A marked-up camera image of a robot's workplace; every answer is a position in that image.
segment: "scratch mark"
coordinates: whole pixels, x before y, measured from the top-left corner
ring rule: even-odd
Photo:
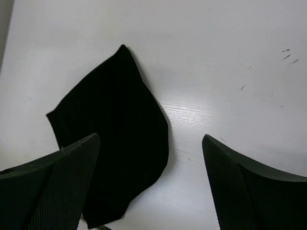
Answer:
[[[220,136],[220,139],[223,141],[223,142],[225,142],[226,143],[226,141]]]
[[[291,62],[289,65],[294,64],[294,63],[296,63],[296,62],[298,62],[298,59],[295,60],[294,62]]]
[[[285,60],[286,58],[290,57],[291,54],[289,54],[288,56],[286,56],[285,58],[283,58],[282,60]]]

